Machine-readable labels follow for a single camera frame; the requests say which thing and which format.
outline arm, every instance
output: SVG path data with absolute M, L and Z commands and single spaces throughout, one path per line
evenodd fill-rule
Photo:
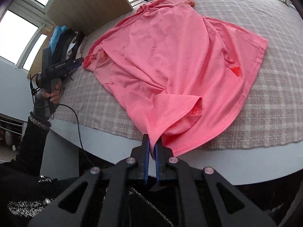
M 51 102 L 59 103 L 61 82 L 56 85 L 56 90 L 48 94 L 42 91 L 44 98 L 51 97 Z M 35 99 L 35 106 L 42 107 L 44 100 L 38 101 Z M 28 123 L 23 136 L 19 154 L 16 159 L 11 162 L 3 163 L 3 166 L 9 167 L 16 171 L 20 171 L 32 176 L 39 176 L 43 151 L 45 147 L 46 136 L 51 127 L 48 121 L 49 117 L 45 117 L 44 108 L 34 108 L 28 117 Z

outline pink t-shirt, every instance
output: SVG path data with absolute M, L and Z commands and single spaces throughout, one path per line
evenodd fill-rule
M 83 68 L 175 156 L 224 131 L 257 76 L 267 40 L 199 15 L 193 0 L 143 4 L 90 48 Z

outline wall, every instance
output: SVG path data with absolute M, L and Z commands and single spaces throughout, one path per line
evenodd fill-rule
M 79 176 L 79 148 L 50 130 L 43 153 L 40 174 L 59 180 Z
M 27 72 L 0 58 L 0 114 L 27 121 L 33 110 Z

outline red fabric patch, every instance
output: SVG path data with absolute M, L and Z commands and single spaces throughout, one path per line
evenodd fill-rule
M 236 66 L 236 67 L 232 67 L 232 68 L 229 68 L 237 77 L 239 76 L 240 74 L 240 67 Z

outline silver bolt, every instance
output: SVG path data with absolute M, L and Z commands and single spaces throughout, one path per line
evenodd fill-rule
M 175 164 L 175 163 L 178 162 L 178 158 L 176 158 L 176 157 L 170 157 L 169 158 L 169 162 Z
M 128 157 L 128 158 L 126 159 L 126 162 L 129 163 L 129 164 L 133 164 L 133 163 L 136 162 L 136 159 L 133 158 L 133 157 Z
M 99 169 L 99 168 L 97 168 L 97 167 L 93 167 L 93 168 L 91 168 L 91 174 L 98 174 L 98 173 L 99 173 L 99 171 L 100 171 L 100 169 Z
M 212 167 L 206 167 L 206 168 L 204 168 L 204 172 L 206 173 L 206 174 L 209 174 L 209 175 L 211 175 L 211 174 L 213 174 L 214 172 L 215 172 L 215 170 L 212 168 Z
M 47 198 L 44 200 L 44 204 L 46 204 L 46 205 L 49 205 L 51 202 L 52 201 L 50 199 L 47 199 Z

